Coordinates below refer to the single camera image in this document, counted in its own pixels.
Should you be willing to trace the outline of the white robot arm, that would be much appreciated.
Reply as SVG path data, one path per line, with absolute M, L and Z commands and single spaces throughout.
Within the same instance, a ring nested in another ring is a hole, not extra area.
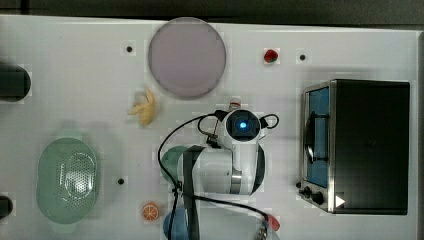
M 251 195 L 265 177 L 265 153 L 259 144 L 262 124 L 243 109 L 216 111 L 223 124 L 217 148 L 193 145 L 179 158 L 184 208 L 190 240 L 200 240 L 199 205 L 207 193 Z

